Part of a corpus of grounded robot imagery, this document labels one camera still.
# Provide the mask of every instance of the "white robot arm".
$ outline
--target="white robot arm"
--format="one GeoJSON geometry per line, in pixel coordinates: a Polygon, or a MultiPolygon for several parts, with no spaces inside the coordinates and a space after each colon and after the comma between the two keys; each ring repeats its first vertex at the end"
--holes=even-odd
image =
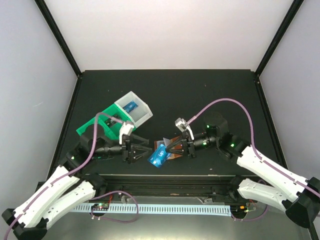
{"type": "Polygon", "coordinates": [[[242,198],[273,206],[301,227],[311,226],[320,211],[320,181],[317,178],[308,180],[267,158],[240,137],[230,134],[227,121],[220,116],[207,118],[205,132],[198,134],[193,134],[189,123],[181,118],[175,123],[182,136],[167,146],[168,153],[194,158],[197,150],[214,147],[222,157],[228,160],[236,158],[237,165],[271,185],[244,179],[237,188],[242,198]],[[176,145],[182,146],[180,152],[173,151],[176,145]]]}
{"type": "Polygon", "coordinates": [[[92,199],[97,193],[106,193],[107,184],[102,176],[96,173],[86,174],[94,164],[96,156],[122,155],[125,162],[133,163],[152,150],[133,143],[136,138],[143,143],[147,143],[148,140],[135,135],[130,136],[134,129],[132,122],[122,124],[118,142],[108,139],[102,129],[97,129],[101,134],[97,137],[98,145],[95,146],[92,159],[81,171],[74,172],[89,158],[93,133],[88,129],[89,127],[81,135],[78,145],[60,160],[60,165],[52,176],[35,194],[19,207],[8,208],[2,213],[3,219],[11,226],[18,240],[41,240],[57,220],[78,204],[92,199]]]}

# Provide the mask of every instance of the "white bracket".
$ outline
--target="white bracket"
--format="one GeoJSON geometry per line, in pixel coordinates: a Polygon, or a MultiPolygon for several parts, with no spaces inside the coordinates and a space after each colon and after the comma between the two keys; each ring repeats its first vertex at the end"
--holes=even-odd
{"type": "Polygon", "coordinates": [[[194,140],[194,134],[191,130],[190,125],[186,122],[186,120],[184,120],[183,118],[178,118],[177,120],[175,120],[174,122],[175,126],[183,133],[185,130],[189,131],[190,137],[192,140],[194,140]]]}
{"type": "Polygon", "coordinates": [[[272,186],[260,184],[246,178],[239,184],[238,192],[244,199],[253,199],[275,207],[283,212],[286,208],[282,204],[286,196],[272,186]]]}
{"type": "Polygon", "coordinates": [[[96,194],[96,190],[88,181],[83,181],[74,190],[60,197],[53,205],[51,205],[43,215],[44,219],[48,219],[46,229],[52,227],[65,214],[73,210],[77,205],[92,199],[96,194]]]}
{"type": "Polygon", "coordinates": [[[119,144],[120,145],[122,145],[122,136],[123,135],[130,136],[130,134],[132,133],[134,128],[135,128],[135,125],[130,121],[126,121],[122,124],[122,126],[120,128],[120,133],[119,133],[119,144]]]}
{"type": "Polygon", "coordinates": [[[250,170],[254,174],[258,175],[260,178],[267,181],[269,184],[274,186],[279,192],[282,192],[286,199],[288,199],[290,202],[293,203],[298,198],[298,192],[303,192],[304,188],[302,186],[294,183],[292,180],[283,176],[278,171],[263,163],[263,161],[266,161],[270,165],[276,167],[285,174],[289,175],[291,178],[294,178],[295,181],[305,183],[306,178],[304,178],[303,176],[299,176],[293,172],[290,172],[289,170],[276,164],[274,161],[267,158],[258,151],[258,154],[262,157],[262,160],[260,160],[254,153],[252,146],[246,147],[242,154],[243,156],[237,159],[236,164],[245,169],[250,170]]]}
{"type": "Polygon", "coordinates": [[[24,223],[25,228],[35,227],[43,217],[44,212],[48,209],[52,203],[54,203],[60,196],[72,185],[79,181],[79,178],[75,176],[65,176],[64,178],[57,181],[55,184],[51,183],[61,177],[62,175],[68,173],[68,170],[63,166],[58,166],[52,176],[39,188],[35,194],[32,195],[26,202],[17,207],[14,211],[14,216],[17,218],[20,214],[23,214],[19,219],[19,223],[24,223]],[[48,189],[41,194],[30,208],[24,213],[24,209],[27,205],[45,188],[48,189]]]}

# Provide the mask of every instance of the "cable tray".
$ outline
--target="cable tray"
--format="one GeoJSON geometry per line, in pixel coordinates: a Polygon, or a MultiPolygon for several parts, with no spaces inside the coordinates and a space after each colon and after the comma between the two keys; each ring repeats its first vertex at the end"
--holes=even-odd
{"type": "MultiPolygon", "coordinates": [[[[82,203],[76,206],[73,213],[90,213],[96,203],[82,203]]],[[[95,210],[94,213],[135,214],[135,204],[111,203],[108,210],[95,210]]],[[[168,215],[216,215],[231,217],[228,205],[181,205],[181,204],[139,204],[139,214],[168,215]]]]}

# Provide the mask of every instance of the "clear plastic box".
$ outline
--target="clear plastic box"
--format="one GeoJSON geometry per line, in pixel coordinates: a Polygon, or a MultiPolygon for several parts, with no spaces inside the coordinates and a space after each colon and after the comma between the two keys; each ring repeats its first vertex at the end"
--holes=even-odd
{"type": "Polygon", "coordinates": [[[129,115],[131,121],[133,122],[136,128],[138,128],[140,125],[142,125],[145,121],[147,121],[149,118],[153,116],[153,113],[151,112],[148,105],[132,91],[128,92],[126,95],[117,100],[115,104],[121,110],[123,110],[123,112],[129,115]],[[137,105],[137,107],[135,107],[130,112],[127,112],[124,108],[131,102],[134,102],[137,105]]]}

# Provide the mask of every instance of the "white wall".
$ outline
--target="white wall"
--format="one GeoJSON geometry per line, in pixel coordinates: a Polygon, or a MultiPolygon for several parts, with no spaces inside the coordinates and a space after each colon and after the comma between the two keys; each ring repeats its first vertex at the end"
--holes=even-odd
{"type": "MultiPolygon", "coordinates": [[[[0,1],[0,74],[2,213],[46,179],[76,83],[33,0],[0,1]]],[[[1,218],[0,239],[6,230],[1,218]]]]}
{"type": "Polygon", "coordinates": [[[46,0],[82,71],[255,71],[292,2],[46,0]]]}
{"type": "MultiPolygon", "coordinates": [[[[320,179],[320,1],[304,1],[261,76],[289,169],[320,179]]],[[[320,220],[315,221],[320,235],[320,220]]]]}

